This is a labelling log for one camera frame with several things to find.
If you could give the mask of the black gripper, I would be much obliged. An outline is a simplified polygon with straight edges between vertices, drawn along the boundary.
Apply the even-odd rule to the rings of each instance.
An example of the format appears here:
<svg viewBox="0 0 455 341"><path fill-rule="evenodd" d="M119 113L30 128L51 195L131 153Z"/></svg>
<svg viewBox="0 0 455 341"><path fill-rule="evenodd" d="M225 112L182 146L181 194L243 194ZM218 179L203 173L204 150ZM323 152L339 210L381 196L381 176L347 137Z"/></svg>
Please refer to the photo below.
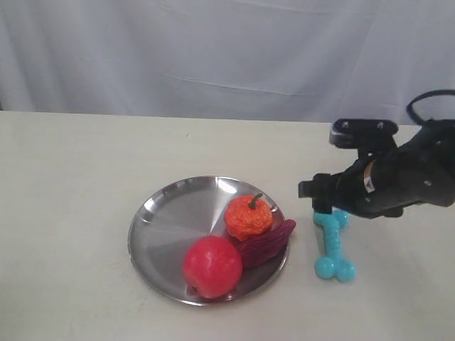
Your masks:
<svg viewBox="0 0 455 341"><path fill-rule="evenodd" d="M404 144L358 159L343 173L317 173L298 184L314 212L331 215L334 204L358 217L399 217L406 207L454 204L454 144Z"/></svg>

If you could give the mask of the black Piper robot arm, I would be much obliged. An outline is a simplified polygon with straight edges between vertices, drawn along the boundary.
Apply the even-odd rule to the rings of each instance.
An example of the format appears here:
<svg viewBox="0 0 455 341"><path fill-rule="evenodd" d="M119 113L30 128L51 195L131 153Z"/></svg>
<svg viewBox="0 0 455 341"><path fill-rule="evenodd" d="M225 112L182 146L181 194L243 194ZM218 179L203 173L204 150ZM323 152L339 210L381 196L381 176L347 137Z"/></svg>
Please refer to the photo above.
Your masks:
<svg viewBox="0 0 455 341"><path fill-rule="evenodd" d="M334 208L357 217L401 217L412 205L454 204L454 121L432 120L398 146L396 123L378 119L339 119L329 141L355 149L358 157L345 171L317 173L301 181L298 196L312 200L315 212Z"/></svg>

